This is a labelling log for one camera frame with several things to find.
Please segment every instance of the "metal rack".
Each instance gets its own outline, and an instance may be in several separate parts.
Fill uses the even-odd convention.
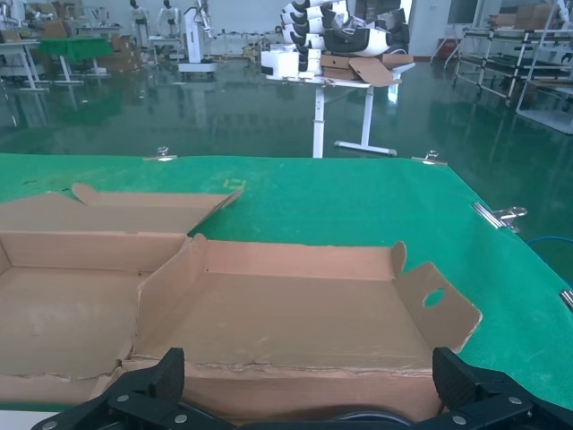
[[[545,29],[542,30],[539,49],[535,51],[532,68],[527,74],[525,87],[517,104],[517,113],[560,132],[573,134],[573,113],[569,111],[571,108],[570,101],[573,99],[573,73],[565,80],[551,81],[541,79],[534,73],[536,65],[539,62],[539,55],[541,52],[549,52],[551,56],[555,56],[556,54],[564,56],[569,54],[570,56],[573,56],[573,44],[571,44],[571,42],[567,47],[560,47],[555,44],[552,46],[546,45],[547,43],[552,42],[551,34],[554,30],[549,30],[549,26],[551,25],[552,16],[557,11],[557,6],[557,1],[555,0],[553,2],[550,18],[545,23]],[[538,94],[543,94],[553,97],[554,102],[545,104],[544,108],[523,109],[526,94],[529,92],[527,90],[530,88],[530,85],[535,86],[536,99],[538,99]]]
[[[481,39],[485,41],[485,47],[479,52],[465,50],[468,39]],[[478,96],[483,90],[487,90],[505,99],[506,105],[510,106],[511,99],[516,90],[518,82],[524,82],[528,76],[536,79],[568,80],[573,71],[573,64],[555,64],[553,62],[538,61],[538,52],[541,49],[549,48],[554,52],[565,52],[562,44],[569,44],[573,39],[573,30],[506,30],[506,29],[483,29],[469,28],[464,32],[461,48],[458,53],[458,65],[456,67],[456,77],[454,86],[458,79],[471,82],[478,88]],[[509,56],[503,54],[492,54],[492,42],[498,41],[507,44],[517,44],[514,50],[518,55]],[[526,52],[533,51],[535,60],[526,57]],[[474,68],[472,72],[461,70],[463,65],[470,65]],[[472,80],[469,75],[476,74],[477,78]],[[509,80],[509,87],[506,92],[501,92],[493,88],[496,78]],[[484,84],[490,78],[489,85]]]

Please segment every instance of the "white table leg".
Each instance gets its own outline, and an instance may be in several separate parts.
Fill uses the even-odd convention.
[[[150,42],[150,49],[153,49],[153,58],[155,59],[155,65],[158,65],[159,64],[158,51],[155,49],[155,43]]]
[[[28,76],[28,83],[30,84],[30,88],[33,90],[36,89],[36,83],[34,82],[34,78],[32,78],[32,72],[30,70],[30,65],[28,64],[28,58],[26,58],[25,50],[22,50],[20,53],[21,61],[24,64],[24,69],[26,70],[26,75]]]
[[[324,153],[324,88],[317,85],[316,100],[314,103],[314,138],[312,143],[312,157],[321,159]]]
[[[390,148],[379,148],[377,146],[370,146],[370,127],[372,125],[372,107],[374,105],[374,87],[368,87],[366,91],[366,102],[364,105],[364,119],[362,124],[362,138],[360,144],[351,142],[337,141],[334,146],[348,148],[350,150],[376,152],[378,154],[389,155],[396,157],[398,152]]]
[[[62,65],[62,70],[64,71],[65,81],[56,81],[56,83],[65,83],[65,84],[76,84],[76,83],[83,83],[82,81],[72,81],[70,75],[72,74],[72,69],[68,62],[66,61],[64,56],[60,56],[60,64]]]
[[[32,71],[32,75],[34,76],[34,80],[38,82],[39,81],[38,70],[36,69],[36,64],[34,63],[34,58],[32,58],[30,49],[24,46],[24,51],[26,51],[26,57],[28,57],[28,61],[30,62],[30,69]]]

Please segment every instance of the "cardboard box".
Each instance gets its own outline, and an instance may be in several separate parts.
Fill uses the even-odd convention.
[[[551,4],[524,4],[519,6],[516,13],[517,30],[542,30],[552,11]]]
[[[414,62],[414,57],[401,54],[385,54],[377,57],[322,56],[324,76],[331,79],[362,79],[375,87],[388,87],[402,81],[394,79],[389,71]]]
[[[360,78],[360,75],[354,69],[337,69],[335,67],[323,67],[323,76],[330,79],[345,79],[347,81],[355,81]]]
[[[515,13],[500,13],[499,15],[490,15],[488,23],[494,29],[499,27],[512,27],[516,23]]]
[[[185,351],[184,397],[235,422],[343,408],[433,417],[432,349],[459,351],[481,314],[406,247],[208,241],[141,287],[125,370]]]
[[[101,393],[130,353],[141,283],[238,197],[73,192],[79,201],[47,193],[0,204],[2,402]],[[159,284],[145,288],[161,297]]]
[[[0,43],[15,43],[20,41],[20,33],[17,30],[0,30]]]
[[[46,39],[67,39],[71,34],[70,26],[62,20],[47,21],[42,32]]]

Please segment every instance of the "white table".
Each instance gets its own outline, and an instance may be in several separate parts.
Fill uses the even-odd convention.
[[[415,64],[408,64],[392,70],[394,79],[399,79],[400,74],[414,67]],[[374,87],[370,83],[359,81],[346,81],[343,79],[330,79],[322,76],[314,78],[275,78],[267,76],[267,79],[282,82],[313,83],[316,85],[316,96],[314,103],[314,135],[312,138],[312,157],[321,159],[324,154],[324,89],[326,87],[351,87],[366,89],[366,102],[364,104],[364,118],[362,125],[362,139],[360,143],[336,141],[334,146],[348,148],[351,150],[375,152],[378,154],[396,157],[398,152],[390,148],[379,148],[370,145],[370,128],[372,124],[372,106],[374,104]]]
[[[180,38],[162,38],[160,36],[150,36],[149,37],[150,49],[153,50],[153,58],[155,60],[155,65],[158,64],[158,52],[155,46],[160,47],[174,47],[177,51],[181,50],[183,43]]]
[[[19,56],[28,77],[29,88],[22,88],[22,90],[32,91],[46,91],[47,89],[38,88],[37,84],[42,83],[38,76],[38,70],[34,64],[34,59],[30,53],[30,47],[39,45],[37,40],[23,40],[22,42],[14,43],[0,43],[0,55],[3,56]]]
[[[0,410],[0,429],[30,430],[40,421],[54,416],[55,412],[25,412],[19,410]]]

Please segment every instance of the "green workbench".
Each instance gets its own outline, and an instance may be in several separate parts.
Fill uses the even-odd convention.
[[[472,208],[450,168],[408,159],[0,155],[0,201],[83,182],[107,191],[229,193],[241,199],[198,231],[212,239],[307,245],[406,242],[406,269],[433,261],[483,313],[462,351],[537,396],[573,409],[573,315],[567,285],[522,240]]]
[[[72,62],[113,54],[104,38],[42,39],[38,49],[51,56],[65,56]]]

